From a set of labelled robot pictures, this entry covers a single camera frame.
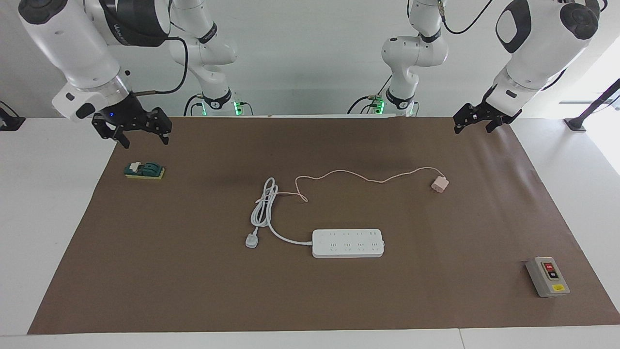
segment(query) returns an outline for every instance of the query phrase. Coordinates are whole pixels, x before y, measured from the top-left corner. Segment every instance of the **power socket outlet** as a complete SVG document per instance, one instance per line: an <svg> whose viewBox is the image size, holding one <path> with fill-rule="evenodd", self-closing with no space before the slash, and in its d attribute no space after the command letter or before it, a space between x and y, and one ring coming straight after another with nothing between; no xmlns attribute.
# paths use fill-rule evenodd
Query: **power socket outlet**
<svg viewBox="0 0 620 349"><path fill-rule="evenodd" d="M312 232L315 258L379 258L385 243L379 229L317 229Z"/></svg>

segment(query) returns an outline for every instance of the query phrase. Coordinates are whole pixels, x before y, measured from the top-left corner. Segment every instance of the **robotic arm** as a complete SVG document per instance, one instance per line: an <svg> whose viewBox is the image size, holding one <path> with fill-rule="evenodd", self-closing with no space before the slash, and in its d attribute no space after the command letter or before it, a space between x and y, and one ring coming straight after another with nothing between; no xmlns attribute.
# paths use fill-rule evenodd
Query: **robotic arm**
<svg viewBox="0 0 620 349"><path fill-rule="evenodd" d="M100 3L106 6L105 11L102 7L100 10L109 23L107 39L126 45L143 42L144 46L156 46L167 38L168 29L157 19L169 22L167 10L162 12L161 6L158 10L157 1L145 1L141 7L126 11L131 17L143 18L146 34L121 24L110 9L114 1L100 0ZM142 108L118 61L107 50L106 39L94 24L94 15L89 18L84 8L73 0L22 0L19 14L28 34L67 79L67 84L52 100L56 110L72 120L94 115L92 125L100 136L112 138L125 148L130 142L123 132L129 130L157 134L168 144L172 122L161 108L150 112Z"/></svg>
<svg viewBox="0 0 620 349"><path fill-rule="evenodd" d="M597 0L514 0L496 25L512 58L495 77L478 106L465 104L453 117L458 134L467 125L490 121L490 133L512 123L521 108L566 69L598 30Z"/></svg>
<svg viewBox="0 0 620 349"><path fill-rule="evenodd" d="M107 45L157 47L170 39L169 0L21 0L22 24L48 59L65 75L67 84L52 104L72 120L93 115L102 138L125 148L124 131L144 130L168 144L172 122L161 108L145 111ZM211 115L234 115L236 105L225 75L216 65L237 58L234 42L218 38L217 26L204 0L174 0L172 9L188 42L188 69L198 78ZM185 45L174 42L170 52L185 64Z"/></svg>
<svg viewBox="0 0 620 349"><path fill-rule="evenodd" d="M217 67L237 60L237 45L218 36L218 26L211 18L205 0L174 0L172 9L183 31L181 37L188 43L188 69L198 78L207 114L237 114L226 75ZM171 43L170 54L178 64L185 64L185 52L180 43Z"/></svg>
<svg viewBox="0 0 620 349"><path fill-rule="evenodd" d="M419 81L414 67L438 66L448 57L437 0L414 0L409 23L418 36L392 38L383 45L382 57L392 70L392 80L382 99L387 101L385 112L391 114L411 113Z"/></svg>

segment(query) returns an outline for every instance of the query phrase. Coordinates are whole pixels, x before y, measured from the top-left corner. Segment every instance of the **power plug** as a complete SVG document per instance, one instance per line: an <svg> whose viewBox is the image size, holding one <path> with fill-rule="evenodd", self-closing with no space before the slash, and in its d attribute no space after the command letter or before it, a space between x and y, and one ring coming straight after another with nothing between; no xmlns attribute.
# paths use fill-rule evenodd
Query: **power plug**
<svg viewBox="0 0 620 349"><path fill-rule="evenodd" d="M448 179L442 176L438 176L437 179L433 182L433 184L430 185L430 187L438 193L443 193L443 191L446 190L446 188L448 187L448 184L450 184Z"/></svg>
<svg viewBox="0 0 620 349"><path fill-rule="evenodd" d="M259 244L259 237L254 234L249 234L246 238L246 247L256 248Z"/></svg>

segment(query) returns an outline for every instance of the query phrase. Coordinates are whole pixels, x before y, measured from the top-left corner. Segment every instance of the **white table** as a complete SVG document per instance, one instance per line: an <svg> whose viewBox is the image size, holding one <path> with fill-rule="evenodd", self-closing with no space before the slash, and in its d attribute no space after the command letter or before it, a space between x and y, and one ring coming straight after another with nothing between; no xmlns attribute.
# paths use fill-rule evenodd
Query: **white table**
<svg viewBox="0 0 620 349"><path fill-rule="evenodd" d="M620 176L587 134L569 132L559 120L549 126L541 119L513 124L618 307ZM89 122L29 119L18 132L0 133L0 348L565 349L620 342L620 326L25 336L113 148Z"/></svg>

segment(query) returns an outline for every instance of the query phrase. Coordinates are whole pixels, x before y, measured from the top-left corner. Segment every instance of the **brown mat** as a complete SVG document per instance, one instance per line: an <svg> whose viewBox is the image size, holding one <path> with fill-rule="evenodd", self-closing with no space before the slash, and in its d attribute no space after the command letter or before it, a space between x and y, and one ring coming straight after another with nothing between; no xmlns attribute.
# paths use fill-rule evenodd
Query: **brown mat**
<svg viewBox="0 0 620 349"><path fill-rule="evenodd" d="M620 324L509 127L452 132L451 119L176 119L170 145L131 133L117 147L29 333L427 329ZM134 161L166 167L130 180ZM268 229L244 246L264 181L302 181L273 224L379 228L379 259L317 260ZM522 261L556 258L572 294L541 299Z"/></svg>

